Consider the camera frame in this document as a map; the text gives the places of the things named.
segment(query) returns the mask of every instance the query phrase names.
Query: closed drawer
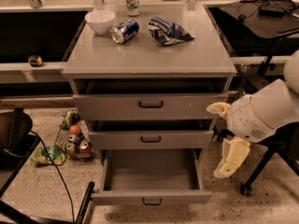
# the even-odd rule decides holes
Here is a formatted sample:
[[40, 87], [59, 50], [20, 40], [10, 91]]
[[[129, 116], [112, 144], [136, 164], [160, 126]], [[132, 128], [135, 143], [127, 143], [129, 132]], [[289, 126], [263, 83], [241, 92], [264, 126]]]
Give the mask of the closed drawer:
[[212, 193], [200, 176], [193, 149], [110, 150], [92, 199], [101, 205], [206, 203]]
[[214, 119], [206, 107], [226, 101], [225, 94], [74, 95], [83, 119]]
[[101, 149], [204, 148], [211, 119], [98, 121], [89, 137]]

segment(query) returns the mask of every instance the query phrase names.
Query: chair wheel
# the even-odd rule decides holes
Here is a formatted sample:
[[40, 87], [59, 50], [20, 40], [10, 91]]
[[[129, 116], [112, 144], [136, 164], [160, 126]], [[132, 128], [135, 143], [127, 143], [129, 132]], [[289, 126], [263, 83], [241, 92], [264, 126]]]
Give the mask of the chair wheel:
[[242, 184], [240, 192], [243, 196], [251, 197], [253, 195], [253, 189], [250, 185]]

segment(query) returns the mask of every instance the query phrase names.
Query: drawer handle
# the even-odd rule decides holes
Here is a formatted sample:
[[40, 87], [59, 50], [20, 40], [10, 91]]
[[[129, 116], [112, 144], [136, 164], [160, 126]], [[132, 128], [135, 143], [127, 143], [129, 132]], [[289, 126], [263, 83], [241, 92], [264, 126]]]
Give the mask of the drawer handle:
[[146, 202], [146, 199], [145, 198], [142, 198], [142, 203], [144, 205], [161, 205], [162, 204], [162, 198], [159, 199], [159, 202], [158, 203], [154, 203], [153, 201], [151, 201], [150, 203], [149, 202]]
[[138, 102], [140, 108], [161, 108], [163, 104], [163, 101], [160, 101], [159, 103], [142, 103], [141, 101]]
[[141, 137], [143, 143], [159, 143], [161, 141], [161, 136], [158, 137]]

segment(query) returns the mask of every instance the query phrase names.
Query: white robotic arm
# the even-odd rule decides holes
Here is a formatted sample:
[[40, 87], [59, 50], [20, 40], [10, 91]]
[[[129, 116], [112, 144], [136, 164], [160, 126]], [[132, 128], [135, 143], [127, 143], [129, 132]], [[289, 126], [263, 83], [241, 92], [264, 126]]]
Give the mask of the white robotic arm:
[[278, 128], [299, 121], [299, 51], [286, 62], [284, 77], [286, 82], [277, 79], [230, 106], [216, 103], [207, 108], [207, 111], [225, 118], [227, 129], [235, 135], [232, 141], [223, 141], [223, 157], [214, 176], [232, 175], [249, 154], [251, 142], [258, 143], [272, 136]]

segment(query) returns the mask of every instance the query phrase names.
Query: bowl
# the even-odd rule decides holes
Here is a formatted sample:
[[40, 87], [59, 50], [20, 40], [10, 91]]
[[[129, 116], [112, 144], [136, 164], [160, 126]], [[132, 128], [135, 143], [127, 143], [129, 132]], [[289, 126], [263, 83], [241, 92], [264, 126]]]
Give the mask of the bowl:
[[85, 15], [85, 21], [99, 35], [110, 32], [115, 20], [115, 13], [109, 10], [94, 10]]

